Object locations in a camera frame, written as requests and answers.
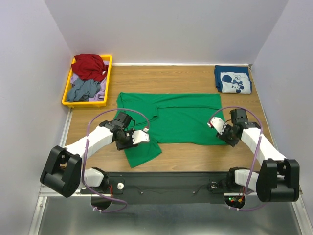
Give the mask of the green t shirt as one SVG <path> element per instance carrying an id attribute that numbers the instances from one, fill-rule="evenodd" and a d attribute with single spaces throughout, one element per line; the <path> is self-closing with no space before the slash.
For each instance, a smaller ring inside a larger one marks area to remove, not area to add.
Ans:
<path id="1" fill-rule="evenodd" d="M 222 107 L 219 94 L 121 92 L 116 103 L 135 120 L 135 130 L 149 124 L 150 141 L 125 150 L 131 168 L 161 154 L 161 143 L 224 144 L 207 125 L 209 118 Z"/>

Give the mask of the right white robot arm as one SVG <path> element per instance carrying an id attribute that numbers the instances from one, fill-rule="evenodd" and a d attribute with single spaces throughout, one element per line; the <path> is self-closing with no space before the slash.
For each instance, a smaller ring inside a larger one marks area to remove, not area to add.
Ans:
<path id="1" fill-rule="evenodd" d="M 208 126 L 217 131 L 217 138 L 234 147 L 243 142 L 254 154 L 253 163 L 261 166 L 259 172 L 233 167 L 226 177 L 229 188 L 243 186 L 244 193 L 255 192 L 261 202 L 295 202 L 300 195 L 300 165 L 280 153 L 264 136 L 261 122 L 248 120 L 247 109 L 235 108 L 230 111 L 228 124 L 220 117 L 213 116 Z"/>

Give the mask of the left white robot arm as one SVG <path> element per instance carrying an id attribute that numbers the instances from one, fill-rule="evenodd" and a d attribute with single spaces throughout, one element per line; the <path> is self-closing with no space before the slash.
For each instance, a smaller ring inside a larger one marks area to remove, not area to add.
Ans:
<path id="1" fill-rule="evenodd" d="M 101 122 L 90 134 L 65 147 L 51 149 L 42 171 L 40 182 L 68 198 L 84 186 L 82 166 L 84 154 L 90 157 L 102 147 L 115 143 L 117 150 L 135 147 L 134 129 L 128 130 L 133 118 L 125 112 L 119 112 L 111 121 Z"/>

